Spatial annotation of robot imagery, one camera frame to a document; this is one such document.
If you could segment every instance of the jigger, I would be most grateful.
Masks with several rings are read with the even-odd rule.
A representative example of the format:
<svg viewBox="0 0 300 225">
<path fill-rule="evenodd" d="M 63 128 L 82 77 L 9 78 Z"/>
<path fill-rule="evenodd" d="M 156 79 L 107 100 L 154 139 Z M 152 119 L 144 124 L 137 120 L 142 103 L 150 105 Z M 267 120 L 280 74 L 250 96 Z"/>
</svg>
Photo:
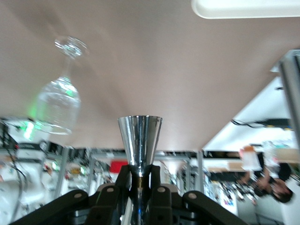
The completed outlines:
<svg viewBox="0 0 300 225">
<path fill-rule="evenodd" d="M 118 119 L 133 176 L 149 175 L 162 121 L 163 118 L 157 116 L 127 116 Z"/>
</svg>

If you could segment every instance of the wine glass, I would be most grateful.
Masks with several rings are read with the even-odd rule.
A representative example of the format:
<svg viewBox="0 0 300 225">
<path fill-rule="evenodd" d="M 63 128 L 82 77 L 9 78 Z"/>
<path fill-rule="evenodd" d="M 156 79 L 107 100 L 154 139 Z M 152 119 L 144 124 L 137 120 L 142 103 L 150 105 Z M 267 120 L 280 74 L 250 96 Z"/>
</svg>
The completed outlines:
<svg viewBox="0 0 300 225">
<path fill-rule="evenodd" d="M 74 61 L 87 53 L 82 41 L 61 36 L 55 46 L 66 55 L 61 76 L 44 86 L 37 98 L 36 128 L 57 135 L 68 135 L 77 122 L 80 111 L 80 97 L 70 81 L 70 68 Z"/>
</svg>

